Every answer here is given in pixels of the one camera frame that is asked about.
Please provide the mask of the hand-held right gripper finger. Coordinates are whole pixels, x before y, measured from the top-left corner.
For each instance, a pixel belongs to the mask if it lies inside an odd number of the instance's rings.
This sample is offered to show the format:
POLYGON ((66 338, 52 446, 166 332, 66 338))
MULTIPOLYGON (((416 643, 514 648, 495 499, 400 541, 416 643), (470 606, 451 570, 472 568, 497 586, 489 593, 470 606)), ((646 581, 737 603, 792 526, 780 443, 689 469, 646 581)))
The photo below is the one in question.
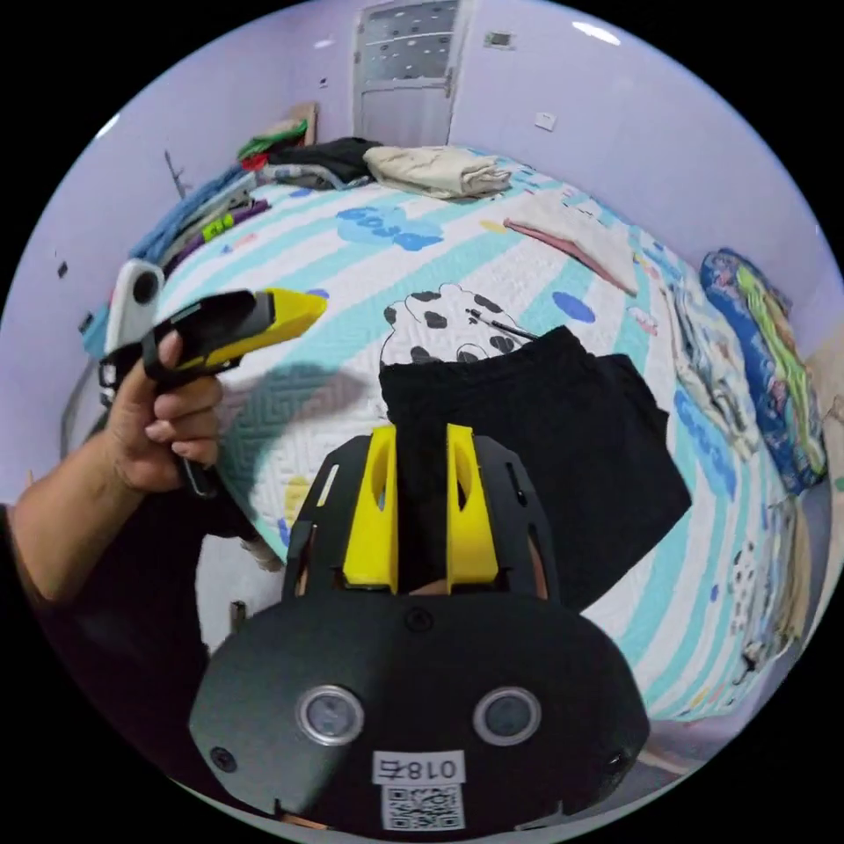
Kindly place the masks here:
POLYGON ((454 594, 494 585, 498 560, 470 428, 447 425, 446 456, 446 582, 454 594))

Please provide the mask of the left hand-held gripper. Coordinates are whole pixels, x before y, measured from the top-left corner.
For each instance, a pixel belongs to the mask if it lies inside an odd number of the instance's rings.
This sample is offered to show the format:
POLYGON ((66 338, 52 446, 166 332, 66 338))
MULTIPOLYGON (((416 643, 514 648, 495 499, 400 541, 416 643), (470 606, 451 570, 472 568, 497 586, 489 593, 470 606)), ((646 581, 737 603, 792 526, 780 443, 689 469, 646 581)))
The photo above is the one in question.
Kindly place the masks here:
POLYGON ((207 296, 154 325, 139 340, 107 354, 98 365, 101 402, 112 406, 138 361, 158 395, 171 392, 236 367, 249 353, 299 338, 326 309, 327 300, 321 296, 278 288, 207 296), (159 347, 172 332, 181 339, 182 355, 169 368, 162 364, 159 347))

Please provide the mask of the person's left hand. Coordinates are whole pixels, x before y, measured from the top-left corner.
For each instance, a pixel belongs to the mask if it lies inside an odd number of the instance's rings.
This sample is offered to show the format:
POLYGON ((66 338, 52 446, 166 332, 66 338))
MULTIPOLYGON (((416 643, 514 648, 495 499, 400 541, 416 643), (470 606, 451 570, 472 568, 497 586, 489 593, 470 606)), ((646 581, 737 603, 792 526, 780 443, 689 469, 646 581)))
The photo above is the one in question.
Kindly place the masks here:
POLYGON ((182 460, 213 467, 221 401, 222 385, 213 375, 165 389, 138 360, 116 393, 105 428, 120 480, 133 491, 167 492, 182 484, 182 460))

